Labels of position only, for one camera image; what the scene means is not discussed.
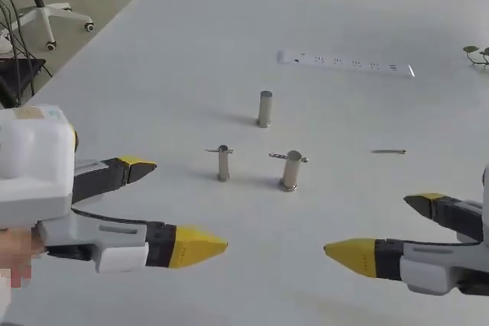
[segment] metal cylinder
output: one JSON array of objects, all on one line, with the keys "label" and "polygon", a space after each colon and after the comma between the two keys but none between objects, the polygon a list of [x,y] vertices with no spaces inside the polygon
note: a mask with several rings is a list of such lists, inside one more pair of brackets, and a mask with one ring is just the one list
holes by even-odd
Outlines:
[{"label": "metal cylinder", "polygon": [[259,127],[270,126],[270,115],[272,111],[272,92],[262,91],[260,94],[260,111],[258,112],[257,125]]},{"label": "metal cylinder", "polygon": [[297,150],[291,150],[287,154],[287,161],[280,181],[280,187],[283,191],[291,192],[297,189],[297,176],[302,159],[302,154]]},{"label": "metal cylinder", "polygon": [[229,180],[229,148],[227,145],[221,145],[219,147],[219,173],[217,178],[219,181]]}]

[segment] chair wheel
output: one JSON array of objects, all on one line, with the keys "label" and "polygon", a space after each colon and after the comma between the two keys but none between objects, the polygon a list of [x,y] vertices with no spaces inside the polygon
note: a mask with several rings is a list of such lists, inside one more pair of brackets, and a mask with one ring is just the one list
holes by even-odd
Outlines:
[{"label": "chair wheel", "polygon": [[46,43],[46,50],[55,51],[55,49],[56,49],[56,41],[54,42],[49,41]]},{"label": "chair wheel", "polygon": [[85,23],[83,26],[85,28],[85,31],[87,32],[93,32],[95,30],[95,25],[92,23]]}]

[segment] metal peg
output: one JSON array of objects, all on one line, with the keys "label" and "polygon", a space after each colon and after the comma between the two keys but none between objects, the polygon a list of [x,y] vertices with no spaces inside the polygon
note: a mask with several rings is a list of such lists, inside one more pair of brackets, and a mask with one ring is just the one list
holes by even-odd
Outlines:
[{"label": "metal peg", "polygon": [[286,192],[292,192],[297,189],[297,176],[299,175],[299,167],[301,163],[307,163],[309,160],[302,156],[297,150],[291,150],[286,156],[283,154],[268,154],[272,158],[287,160],[283,169],[282,179],[280,180],[280,188]]},{"label": "metal peg", "polygon": [[262,128],[270,126],[270,115],[272,111],[272,92],[261,91],[260,111],[258,112],[257,125]]},{"label": "metal peg", "polygon": [[377,149],[372,150],[372,153],[375,154],[406,154],[407,150],[405,149]]},{"label": "metal peg", "polygon": [[233,149],[229,149],[227,145],[221,145],[217,149],[206,149],[206,152],[219,153],[219,173],[217,179],[221,182],[229,180],[229,159],[228,155],[233,153]]}]

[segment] power strip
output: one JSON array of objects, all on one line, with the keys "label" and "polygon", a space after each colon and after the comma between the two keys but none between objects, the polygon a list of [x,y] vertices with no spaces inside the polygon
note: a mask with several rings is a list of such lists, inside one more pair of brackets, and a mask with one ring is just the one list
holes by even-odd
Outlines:
[{"label": "power strip", "polygon": [[359,59],[343,59],[327,56],[315,56],[294,51],[280,51],[278,53],[280,64],[297,64],[302,66],[315,66],[325,69],[354,70],[358,72],[369,72],[388,74],[391,76],[407,76],[414,78],[411,65],[371,63]]}]

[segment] person's hand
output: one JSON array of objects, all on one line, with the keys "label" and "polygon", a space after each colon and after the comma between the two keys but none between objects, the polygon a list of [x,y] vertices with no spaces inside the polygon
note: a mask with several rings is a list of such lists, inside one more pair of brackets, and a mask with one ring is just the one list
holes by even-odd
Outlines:
[{"label": "person's hand", "polygon": [[45,252],[34,229],[0,231],[0,277],[10,278],[12,288],[21,288],[22,279],[31,279],[31,260]]}]

